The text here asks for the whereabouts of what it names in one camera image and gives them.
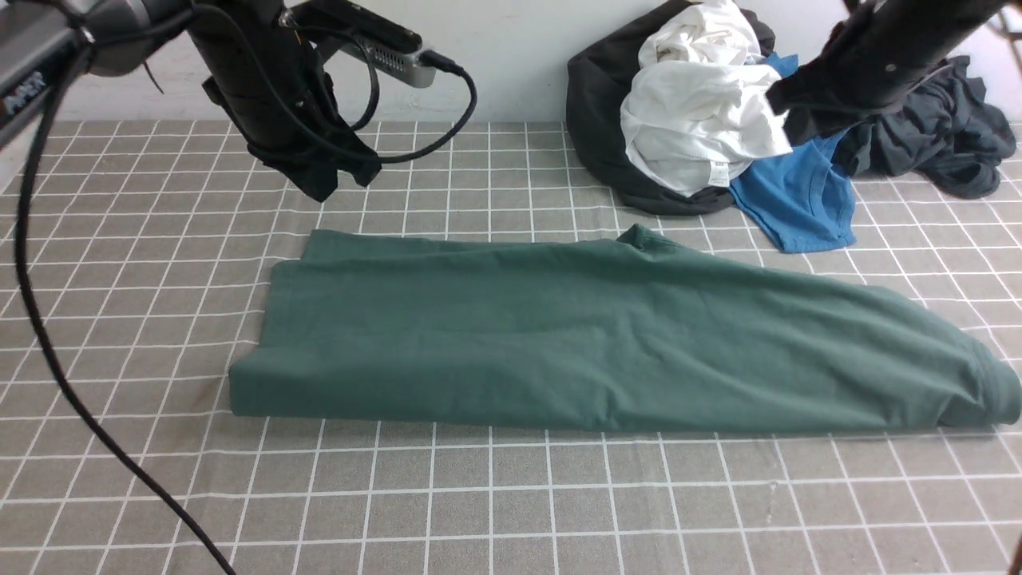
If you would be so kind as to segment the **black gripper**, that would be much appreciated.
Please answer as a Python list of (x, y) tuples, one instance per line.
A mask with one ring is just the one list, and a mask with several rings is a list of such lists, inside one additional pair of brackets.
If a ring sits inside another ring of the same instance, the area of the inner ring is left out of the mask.
[(847, 18), (832, 29), (812, 61), (766, 91), (786, 114), (792, 145), (832, 136), (904, 105), (932, 76), (959, 33), (957, 1), (846, 1)]
[(347, 173), (366, 187), (378, 154), (337, 113), (331, 77), (310, 41), (281, 28), (281, 1), (197, 1), (189, 37), (211, 76), (202, 87), (263, 166), (325, 201)]

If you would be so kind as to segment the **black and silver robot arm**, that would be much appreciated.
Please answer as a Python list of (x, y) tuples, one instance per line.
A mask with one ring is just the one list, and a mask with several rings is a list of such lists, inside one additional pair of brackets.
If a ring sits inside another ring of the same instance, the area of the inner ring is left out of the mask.
[(367, 186), (381, 159), (337, 113), (313, 43), (282, 26), (281, 1), (10, 1), (2, 8), (2, 143), (43, 112), (61, 77), (118, 77), (181, 34), (202, 87), (263, 166), (325, 201), (339, 174)]

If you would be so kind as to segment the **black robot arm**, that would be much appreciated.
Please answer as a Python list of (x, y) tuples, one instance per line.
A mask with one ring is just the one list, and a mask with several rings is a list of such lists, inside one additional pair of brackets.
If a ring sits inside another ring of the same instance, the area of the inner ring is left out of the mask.
[(766, 91), (791, 146), (904, 105), (1004, 1), (847, 1), (820, 54)]

